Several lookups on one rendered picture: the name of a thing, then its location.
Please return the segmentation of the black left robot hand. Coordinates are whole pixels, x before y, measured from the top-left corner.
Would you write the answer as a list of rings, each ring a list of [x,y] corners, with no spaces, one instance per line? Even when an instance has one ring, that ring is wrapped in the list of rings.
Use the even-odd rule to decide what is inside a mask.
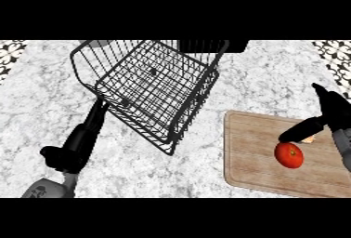
[[[87,119],[71,131],[64,146],[46,146],[40,150],[40,154],[46,158],[46,165],[56,171],[78,174],[86,167],[104,127],[106,112],[108,104],[98,99],[90,108]]]

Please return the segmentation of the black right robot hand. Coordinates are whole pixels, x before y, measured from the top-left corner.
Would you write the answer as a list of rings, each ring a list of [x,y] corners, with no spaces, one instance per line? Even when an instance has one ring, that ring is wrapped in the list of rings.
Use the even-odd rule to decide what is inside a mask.
[[[297,123],[279,136],[279,142],[300,142],[323,131],[328,126],[332,132],[351,129],[351,103],[335,91],[328,91],[317,83],[311,84],[322,107],[322,115]]]

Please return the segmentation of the red tomato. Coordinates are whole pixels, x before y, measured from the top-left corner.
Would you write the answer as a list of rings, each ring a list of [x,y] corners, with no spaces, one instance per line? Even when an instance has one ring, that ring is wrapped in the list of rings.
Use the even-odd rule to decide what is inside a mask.
[[[275,157],[279,163],[288,168],[300,168],[304,162],[304,155],[301,148],[289,143],[281,142],[275,148]]]

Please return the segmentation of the wooden cutting board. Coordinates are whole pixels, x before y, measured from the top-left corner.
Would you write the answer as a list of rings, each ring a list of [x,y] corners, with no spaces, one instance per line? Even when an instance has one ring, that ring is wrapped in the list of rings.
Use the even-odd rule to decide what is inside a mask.
[[[224,180],[236,187],[283,195],[351,198],[351,172],[328,130],[310,144],[300,145],[300,168],[291,169],[276,160],[279,135],[298,122],[252,112],[224,114]]]

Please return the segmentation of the dark appliance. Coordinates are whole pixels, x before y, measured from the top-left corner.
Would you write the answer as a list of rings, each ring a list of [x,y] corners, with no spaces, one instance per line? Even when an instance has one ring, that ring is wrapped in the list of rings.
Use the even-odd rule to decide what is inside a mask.
[[[244,53],[247,40],[179,40],[177,49],[183,53]]]

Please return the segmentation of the grey object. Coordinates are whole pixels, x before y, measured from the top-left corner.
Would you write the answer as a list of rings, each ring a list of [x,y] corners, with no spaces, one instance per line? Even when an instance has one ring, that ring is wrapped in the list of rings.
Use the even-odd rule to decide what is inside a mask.
[[[108,40],[80,40],[81,47],[104,47],[109,44]]]

